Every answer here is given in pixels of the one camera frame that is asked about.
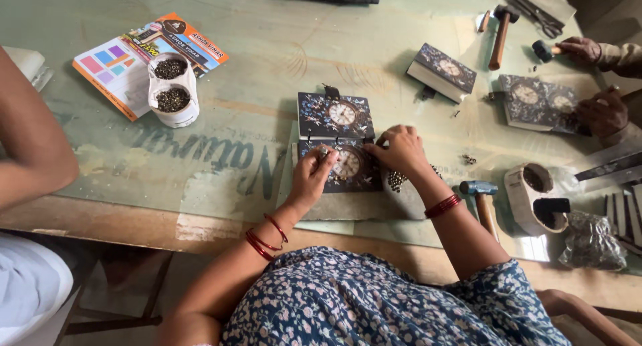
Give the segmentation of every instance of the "wooden hammer handle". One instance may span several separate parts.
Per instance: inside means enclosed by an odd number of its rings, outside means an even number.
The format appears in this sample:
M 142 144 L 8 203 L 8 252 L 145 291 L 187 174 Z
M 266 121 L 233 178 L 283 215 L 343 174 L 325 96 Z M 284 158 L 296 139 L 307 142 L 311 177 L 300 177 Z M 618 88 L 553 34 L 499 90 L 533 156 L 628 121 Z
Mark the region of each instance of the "wooden hammer handle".
M 495 224 L 493 222 L 493 215 L 491 214 L 491 206 L 488 204 L 485 194 L 477 193 L 475 195 L 477 202 L 477 213 L 479 214 L 479 222 L 490 233 L 495 241 L 499 242 L 500 238 L 497 236 Z
M 506 34 L 509 31 L 509 24 L 510 14 L 506 12 L 500 22 L 500 28 L 497 30 L 491 62 L 488 63 L 488 69 L 492 71 L 496 71 L 502 66 L 502 55 L 504 54 L 504 43 L 506 42 Z

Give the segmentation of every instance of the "scissors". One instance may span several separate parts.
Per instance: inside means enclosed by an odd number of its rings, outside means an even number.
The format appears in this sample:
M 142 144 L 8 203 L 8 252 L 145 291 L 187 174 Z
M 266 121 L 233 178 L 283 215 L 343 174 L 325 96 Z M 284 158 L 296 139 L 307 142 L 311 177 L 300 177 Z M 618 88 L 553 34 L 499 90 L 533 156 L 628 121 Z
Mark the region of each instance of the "scissors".
M 531 17 L 535 18 L 535 20 L 541 25 L 542 32 L 544 32 L 544 34 L 548 36 L 550 39 L 555 39 L 558 36 L 562 35 L 563 33 L 562 29 L 559 28 L 553 22 L 548 21 L 542 15 L 542 13 L 539 11 L 538 8 L 529 4 L 525 0 L 515 0 L 515 1 L 518 3 L 519 7 L 521 7 L 526 14 L 529 14 Z

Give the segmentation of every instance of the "red glass bangle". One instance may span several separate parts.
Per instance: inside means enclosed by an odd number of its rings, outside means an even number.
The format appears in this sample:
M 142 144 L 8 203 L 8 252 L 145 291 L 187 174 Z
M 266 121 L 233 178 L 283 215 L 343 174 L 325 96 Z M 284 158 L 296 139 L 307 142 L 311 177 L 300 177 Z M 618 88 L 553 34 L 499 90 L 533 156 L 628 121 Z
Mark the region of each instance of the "red glass bangle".
M 432 208 L 426 210 L 424 214 L 426 215 L 426 218 L 435 218 L 439 217 L 442 214 L 446 213 L 448 210 L 456 206 L 461 202 L 461 198 L 458 194 L 453 194 L 452 196 L 446 198 L 445 200 L 437 203 L 434 205 Z
M 245 234 L 246 234 L 248 237 L 253 238 L 253 239 L 254 239 L 254 241 L 256 241 L 256 242 L 258 242 L 258 243 L 261 243 L 263 246 L 266 246 L 269 250 L 273 250 L 273 251 L 283 251 L 283 246 L 281 246 L 281 248 L 276 248 L 276 247 L 274 247 L 274 246 L 270 246 L 269 244 L 267 244 L 267 243 L 265 243 L 265 242 L 261 241 L 261 239 L 260 239 L 257 235 L 255 235 L 255 234 L 254 234 L 254 231 L 252 231 L 253 229 L 254 229 L 254 228 L 250 228 L 250 229 L 248 229 L 248 230 L 247 230 L 247 232 L 245 232 Z
M 281 237 L 283 237 L 283 242 L 287 243 L 288 238 L 285 236 L 285 233 L 283 233 L 283 230 L 281 230 L 281 227 L 279 227 L 279 225 L 277 224 L 277 221 L 275 221 L 274 218 L 270 217 L 270 215 L 267 213 L 264 213 L 263 217 L 267 218 L 270 222 L 272 222 L 274 227 L 276 227 L 279 233 L 281 234 Z
M 262 249 L 261 246 L 259 246 L 259 244 L 257 244 L 253 238 L 250 238 L 250 235 L 247 232 L 245 233 L 245 239 L 247 240 L 247 243 L 249 243 L 252 247 L 254 247 L 256 252 L 259 252 L 259 254 L 263 258 L 265 258 L 268 262 L 271 262 L 272 260 L 274 260 L 274 257 L 269 255 L 269 253 L 266 250 Z

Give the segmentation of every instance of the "plastic bag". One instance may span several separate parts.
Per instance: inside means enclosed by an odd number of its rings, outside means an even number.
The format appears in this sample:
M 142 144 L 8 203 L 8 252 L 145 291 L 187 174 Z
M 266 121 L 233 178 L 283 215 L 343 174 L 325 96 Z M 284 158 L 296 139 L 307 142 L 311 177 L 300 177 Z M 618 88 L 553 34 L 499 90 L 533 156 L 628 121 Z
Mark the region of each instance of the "plastic bag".
M 566 250 L 559 257 L 563 265 L 604 271 L 619 271 L 627 266 L 626 251 L 611 235 L 608 218 L 572 211 L 568 223 L 571 234 L 566 237 Z

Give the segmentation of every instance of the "hammer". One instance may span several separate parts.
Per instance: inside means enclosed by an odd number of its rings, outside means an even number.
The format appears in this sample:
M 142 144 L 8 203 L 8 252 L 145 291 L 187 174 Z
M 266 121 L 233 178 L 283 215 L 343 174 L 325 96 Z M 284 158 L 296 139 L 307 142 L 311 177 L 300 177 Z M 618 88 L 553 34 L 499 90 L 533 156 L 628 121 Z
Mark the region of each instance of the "hammer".
M 497 242 L 500 242 L 497 231 L 495 231 L 495 225 L 493 224 L 493 217 L 491 216 L 490 201 L 486 199 L 487 194 L 493 195 L 497 193 L 497 189 L 497 185 L 484 180 L 465 180 L 459 185 L 459 191 L 461 193 L 475 195 L 479 222 Z
M 491 62 L 488 63 L 488 69 L 492 71 L 498 70 L 502 65 L 502 55 L 504 54 L 504 43 L 506 42 L 506 33 L 509 31 L 509 23 L 517 22 L 521 13 L 510 5 L 497 5 L 494 14 L 496 18 L 500 19 L 500 28 L 497 30 Z
M 533 44 L 533 50 L 535 51 L 535 55 L 537 55 L 538 58 L 542 59 L 542 62 L 544 63 L 550 62 L 556 55 L 560 55 L 564 52 L 557 46 L 546 45 L 541 40 L 537 40 Z

